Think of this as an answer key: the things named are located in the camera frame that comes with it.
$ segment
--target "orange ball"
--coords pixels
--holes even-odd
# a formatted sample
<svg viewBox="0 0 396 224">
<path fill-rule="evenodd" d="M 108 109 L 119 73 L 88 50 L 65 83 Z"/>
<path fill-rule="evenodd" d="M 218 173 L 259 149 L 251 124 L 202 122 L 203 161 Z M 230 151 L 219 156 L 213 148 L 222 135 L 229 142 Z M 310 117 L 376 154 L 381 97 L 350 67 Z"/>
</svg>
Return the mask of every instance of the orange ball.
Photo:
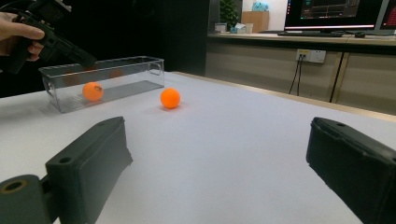
<svg viewBox="0 0 396 224">
<path fill-rule="evenodd" d="M 89 82 L 82 88 L 82 95 L 89 101 L 100 100 L 103 96 L 102 85 L 97 82 Z"/>
<path fill-rule="evenodd" d="M 161 103 L 168 109 L 173 109 L 180 103 L 180 94 L 173 88 L 168 88 L 161 93 Z"/>
</svg>

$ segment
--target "computer monitor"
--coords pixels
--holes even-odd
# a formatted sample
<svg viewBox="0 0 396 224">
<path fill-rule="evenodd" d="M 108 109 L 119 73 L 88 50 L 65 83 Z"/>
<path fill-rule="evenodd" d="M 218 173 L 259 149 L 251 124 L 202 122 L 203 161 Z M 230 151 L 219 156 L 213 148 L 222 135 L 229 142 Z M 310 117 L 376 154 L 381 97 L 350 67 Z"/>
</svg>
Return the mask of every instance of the computer monitor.
<svg viewBox="0 0 396 224">
<path fill-rule="evenodd" d="M 374 30 L 380 0 L 289 0 L 285 31 Z"/>
<path fill-rule="evenodd" d="M 396 30 L 396 0 L 389 0 L 381 30 Z"/>
</svg>

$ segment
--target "wall outlet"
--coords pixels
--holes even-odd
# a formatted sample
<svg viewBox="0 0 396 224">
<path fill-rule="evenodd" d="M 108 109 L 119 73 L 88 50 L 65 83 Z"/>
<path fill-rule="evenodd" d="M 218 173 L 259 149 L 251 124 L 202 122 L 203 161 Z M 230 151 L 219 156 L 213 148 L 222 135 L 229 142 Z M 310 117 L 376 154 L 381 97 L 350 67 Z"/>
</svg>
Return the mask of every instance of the wall outlet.
<svg viewBox="0 0 396 224">
<path fill-rule="evenodd" d="M 310 54 L 311 54 L 310 49 L 297 49 L 296 61 L 301 60 L 302 58 L 300 57 L 300 55 L 303 55 L 305 56 L 303 57 L 303 62 L 309 62 Z"/>
<path fill-rule="evenodd" d="M 309 55 L 309 62 L 323 63 L 325 57 L 326 57 L 326 50 L 311 49 L 311 53 Z"/>
</svg>

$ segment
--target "clear plastic box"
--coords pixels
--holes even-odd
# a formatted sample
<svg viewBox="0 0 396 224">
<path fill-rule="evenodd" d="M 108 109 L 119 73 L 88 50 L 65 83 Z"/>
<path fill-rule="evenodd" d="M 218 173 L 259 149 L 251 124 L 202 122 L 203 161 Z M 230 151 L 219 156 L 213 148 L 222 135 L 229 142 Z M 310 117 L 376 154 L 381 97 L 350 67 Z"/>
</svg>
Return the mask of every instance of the clear plastic box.
<svg viewBox="0 0 396 224">
<path fill-rule="evenodd" d="M 39 69 L 49 94 L 49 103 L 61 113 L 98 105 L 164 86 L 163 59 L 146 56 L 98 61 L 86 68 L 67 64 Z M 96 101 L 82 93 L 88 82 L 101 85 L 103 96 Z"/>
</svg>

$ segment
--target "cable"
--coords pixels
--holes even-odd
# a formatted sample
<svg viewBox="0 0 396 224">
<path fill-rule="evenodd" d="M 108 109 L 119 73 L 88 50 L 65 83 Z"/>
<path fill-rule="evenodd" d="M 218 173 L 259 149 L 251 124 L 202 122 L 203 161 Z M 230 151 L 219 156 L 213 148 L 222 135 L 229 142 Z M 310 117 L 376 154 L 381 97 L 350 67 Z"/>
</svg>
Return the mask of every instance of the cable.
<svg viewBox="0 0 396 224">
<path fill-rule="evenodd" d="M 304 57 L 305 57 L 305 55 L 303 55 L 303 54 L 300 54 L 300 56 L 298 57 L 296 72 L 294 73 L 294 79 L 293 79 L 293 81 L 291 82 L 289 94 L 291 94 L 291 90 L 293 89 L 294 81 L 295 81 L 295 79 L 296 79 L 296 77 L 297 77 L 298 67 L 299 67 L 300 63 L 303 62 L 303 58 L 304 58 Z"/>
<path fill-rule="evenodd" d="M 297 96 L 300 95 L 300 79 L 301 79 L 301 67 L 303 67 L 303 60 L 305 58 L 305 55 L 303 55 L 303 58 L 300 61 L 300 74 L 298 76 L 298 82 L 297 82 Z"/>
</svg>

